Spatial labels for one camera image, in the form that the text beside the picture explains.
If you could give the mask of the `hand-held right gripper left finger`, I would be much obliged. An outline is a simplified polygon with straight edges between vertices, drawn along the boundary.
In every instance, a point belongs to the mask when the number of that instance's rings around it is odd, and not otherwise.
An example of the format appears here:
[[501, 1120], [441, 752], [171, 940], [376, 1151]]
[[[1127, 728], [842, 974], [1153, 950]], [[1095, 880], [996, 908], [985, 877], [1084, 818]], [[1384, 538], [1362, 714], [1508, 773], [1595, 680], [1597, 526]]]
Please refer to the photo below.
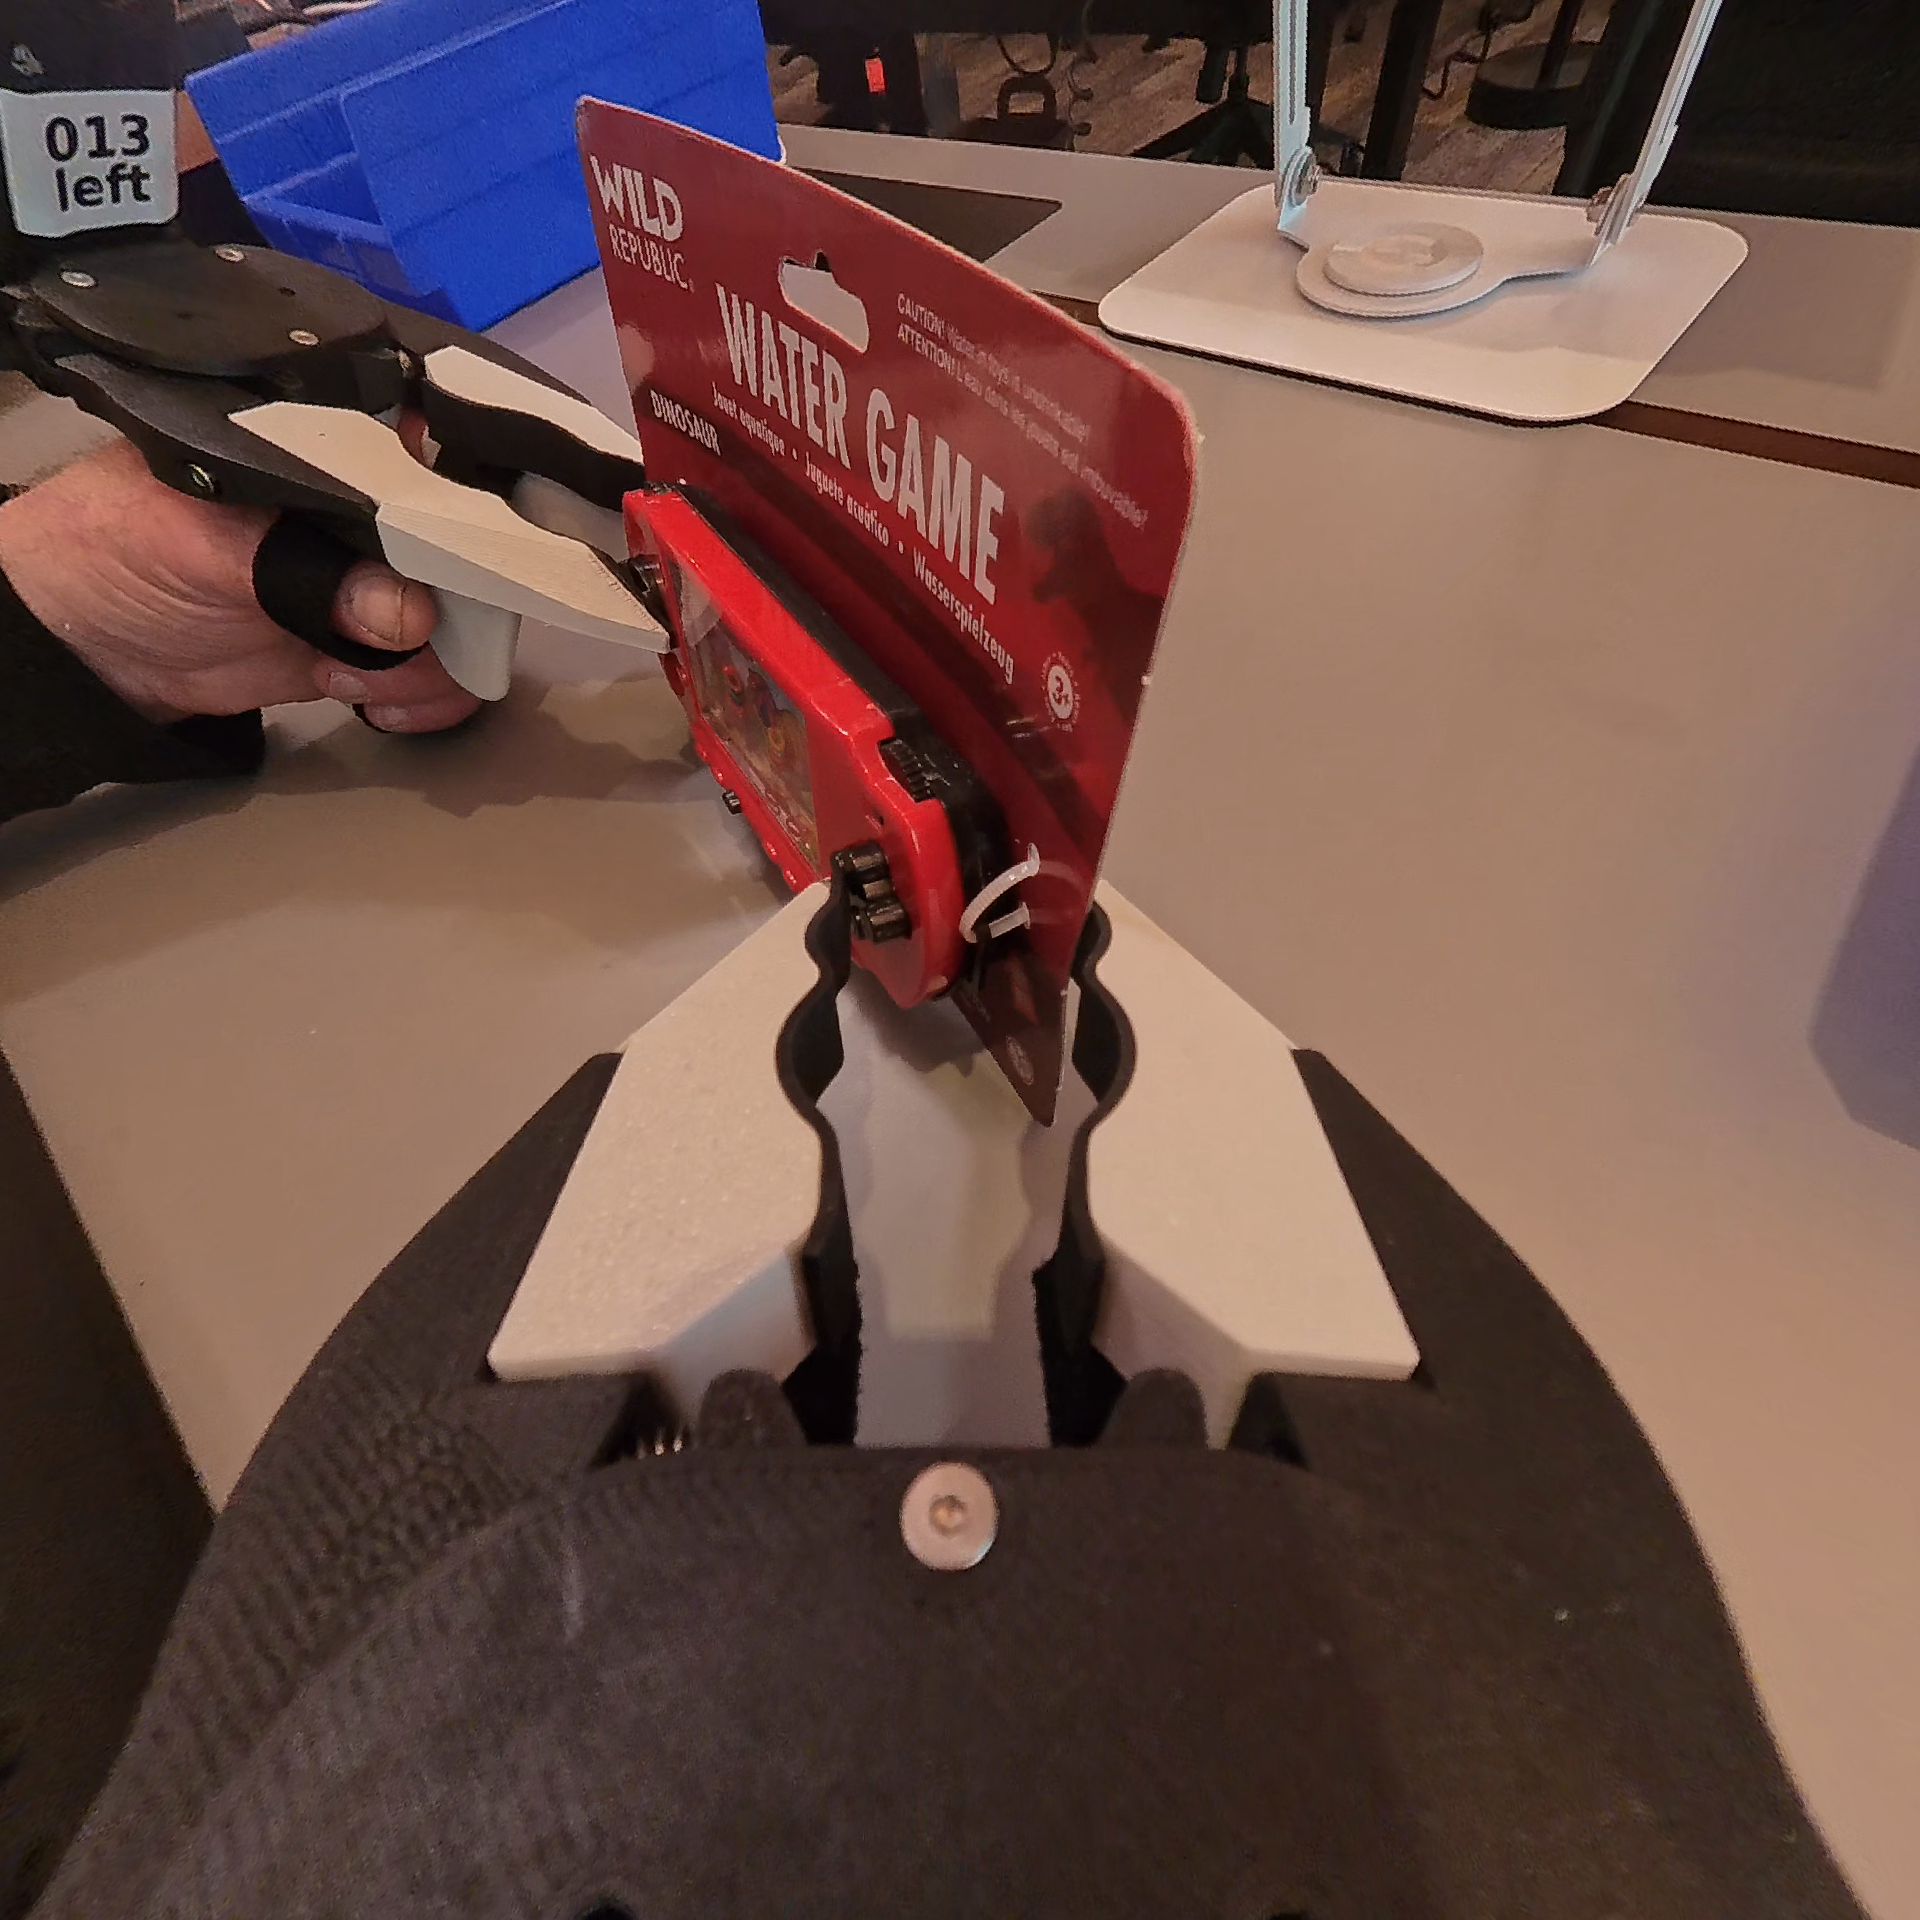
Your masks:
[[856, 1437], [860, 1280], [835, 1136], [845, 888], [811, 884], [634, 1033], [492, 1334], [498, 1379], [641, 1372], [695, 1414], [756, 1367]]

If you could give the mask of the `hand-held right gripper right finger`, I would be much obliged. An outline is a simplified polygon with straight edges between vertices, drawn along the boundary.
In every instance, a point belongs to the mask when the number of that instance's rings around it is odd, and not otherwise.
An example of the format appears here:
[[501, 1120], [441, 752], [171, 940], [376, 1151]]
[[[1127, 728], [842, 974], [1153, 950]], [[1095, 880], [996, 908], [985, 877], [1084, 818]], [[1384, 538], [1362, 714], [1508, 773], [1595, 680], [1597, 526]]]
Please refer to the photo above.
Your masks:
[[1135, 1073], [1091, 1123], [1091, 1344], [1185, 1375], [1224, 1448], [1262, 1375], [1406, 1382], [1421, 1351], [1295, 1046], [1127, 898], [1095, 968]]

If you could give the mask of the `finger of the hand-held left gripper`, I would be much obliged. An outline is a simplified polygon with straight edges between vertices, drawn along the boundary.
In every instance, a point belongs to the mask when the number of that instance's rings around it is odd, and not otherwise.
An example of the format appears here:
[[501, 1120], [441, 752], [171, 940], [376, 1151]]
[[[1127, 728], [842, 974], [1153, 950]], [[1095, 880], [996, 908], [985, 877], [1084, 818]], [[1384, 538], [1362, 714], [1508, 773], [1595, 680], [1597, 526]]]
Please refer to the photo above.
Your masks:
[[464, 346], [422, 361], [436, 470], [508, 498], [554, 535], [624, 535], [621, 502], [644, 486], [637, 436], [571, 387]]
[[441, 608], [473, 600], [565, 632], [665, 652], [670, 638], [644, 600], [585, 543], [524, 519], [501, 496], [417, 464], [392, 423], [312, 403], [262, 403], [232, 414], [247, 433], [369, 492], [381, 558], [439, 591]]

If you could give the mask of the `red carded water game toy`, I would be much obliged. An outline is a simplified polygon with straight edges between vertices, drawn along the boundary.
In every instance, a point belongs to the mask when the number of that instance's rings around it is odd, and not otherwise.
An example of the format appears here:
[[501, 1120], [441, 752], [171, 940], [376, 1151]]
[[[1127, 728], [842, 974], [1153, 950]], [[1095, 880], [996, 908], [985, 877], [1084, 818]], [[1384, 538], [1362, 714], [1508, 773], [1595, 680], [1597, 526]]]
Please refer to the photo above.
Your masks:
[[852, 958], [952, 999], [1031, 1117], [1190, 532], [1190, 404], [975, 257], [581, 102], [698, 759]]

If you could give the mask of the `person's left hand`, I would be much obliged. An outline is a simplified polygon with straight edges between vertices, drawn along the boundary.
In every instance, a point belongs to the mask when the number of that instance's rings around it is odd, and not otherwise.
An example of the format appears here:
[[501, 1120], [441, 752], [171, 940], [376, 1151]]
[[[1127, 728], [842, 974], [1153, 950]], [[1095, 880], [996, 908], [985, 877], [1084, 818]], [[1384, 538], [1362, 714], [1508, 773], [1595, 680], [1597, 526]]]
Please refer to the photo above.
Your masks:
[[357, 673], [283, 632], [251, 591], [273, 526], [163, 486], [117, 440], [3, 506], [3, 574], [150, 722], [333, 698], [381, 732], [448, 732], [480, 708], [436, 652]]

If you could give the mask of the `blue plastic bin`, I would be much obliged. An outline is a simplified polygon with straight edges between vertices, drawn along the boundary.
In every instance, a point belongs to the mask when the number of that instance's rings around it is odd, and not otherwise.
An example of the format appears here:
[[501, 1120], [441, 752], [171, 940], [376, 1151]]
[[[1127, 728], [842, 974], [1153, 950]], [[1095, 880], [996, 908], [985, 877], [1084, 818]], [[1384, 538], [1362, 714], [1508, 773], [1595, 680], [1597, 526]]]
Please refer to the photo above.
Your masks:
[[185, 91], [278, 252], [473, 329], [598, 265], [578, 97], [781, 152], [759, 3], [376, 3]]

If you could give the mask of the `black office chair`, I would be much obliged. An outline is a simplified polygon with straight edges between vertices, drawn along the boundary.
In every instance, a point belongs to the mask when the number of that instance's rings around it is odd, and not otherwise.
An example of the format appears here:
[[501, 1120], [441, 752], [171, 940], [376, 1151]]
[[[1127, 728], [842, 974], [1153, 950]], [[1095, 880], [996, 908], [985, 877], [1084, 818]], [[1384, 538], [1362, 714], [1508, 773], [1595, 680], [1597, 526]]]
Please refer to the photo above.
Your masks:
[[[1252, 46], [1274, 43], [1274, 102], [1252, 95]], [[1135, 150], [1141, 160], [1190, 160], [1274, 170], [1278, 156], [1309, 152], [1309, 3], [1271, 3], [1271, 26], [1254, 24], [1252, 3], [1228, 3], [1202, 34], [1197, 97], [1202, 111]]]

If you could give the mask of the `white monitor stand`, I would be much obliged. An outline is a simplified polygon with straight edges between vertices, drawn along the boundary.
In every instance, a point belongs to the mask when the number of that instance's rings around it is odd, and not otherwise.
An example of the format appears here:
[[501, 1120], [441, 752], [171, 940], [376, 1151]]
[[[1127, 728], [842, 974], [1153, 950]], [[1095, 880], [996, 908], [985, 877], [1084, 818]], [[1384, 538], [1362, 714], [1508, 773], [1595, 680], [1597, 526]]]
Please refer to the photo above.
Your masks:
[[1274, 6], [1274, 186], [1118, 285], [1129, 339], [1513, 420], [1597, 419], [1742, 269], [1742, 231], [1650, 217], [1719, 3], [1694, 3], [1638, 156], [1595, 203], [1335, 181], [1309, 152], [1307, 3]]

